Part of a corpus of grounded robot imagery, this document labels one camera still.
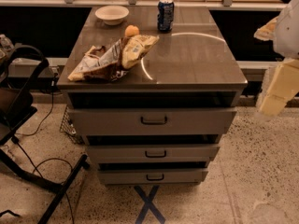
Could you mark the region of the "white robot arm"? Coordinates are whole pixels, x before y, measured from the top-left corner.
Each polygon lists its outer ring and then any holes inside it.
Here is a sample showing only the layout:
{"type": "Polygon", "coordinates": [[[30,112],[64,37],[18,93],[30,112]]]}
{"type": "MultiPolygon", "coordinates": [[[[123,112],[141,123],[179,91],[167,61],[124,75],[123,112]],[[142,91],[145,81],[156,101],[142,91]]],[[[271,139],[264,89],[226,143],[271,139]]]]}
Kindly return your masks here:
{"type": "Polygon", "coordinates": [[[253,35],[273,42],[274,52],[284,57],[264,76],[258,98],[258,115],[263,119],[277,116],[299,92],[299,0],[291,0],[279,15],[257,29],[253,35]]]}

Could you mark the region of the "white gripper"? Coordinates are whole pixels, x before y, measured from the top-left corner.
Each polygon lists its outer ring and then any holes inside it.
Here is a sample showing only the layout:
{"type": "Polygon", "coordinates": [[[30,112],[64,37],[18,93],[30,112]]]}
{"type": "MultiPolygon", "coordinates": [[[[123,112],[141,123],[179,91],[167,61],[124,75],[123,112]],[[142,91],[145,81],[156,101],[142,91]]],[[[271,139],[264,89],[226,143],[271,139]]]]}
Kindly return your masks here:
{"type": "MultiPolygon", "coordinates": [[[[253,37],[262,41],[272,40],[278,18],[270,20],[258,28],[253,37]]],[[[275,69],[274,76],[268,88],[268,94],[260,95],[257,101],[258,112],[274,117],[278,115],[287,102],[299,92],[299,60],[285,59],[275,69]]]]}

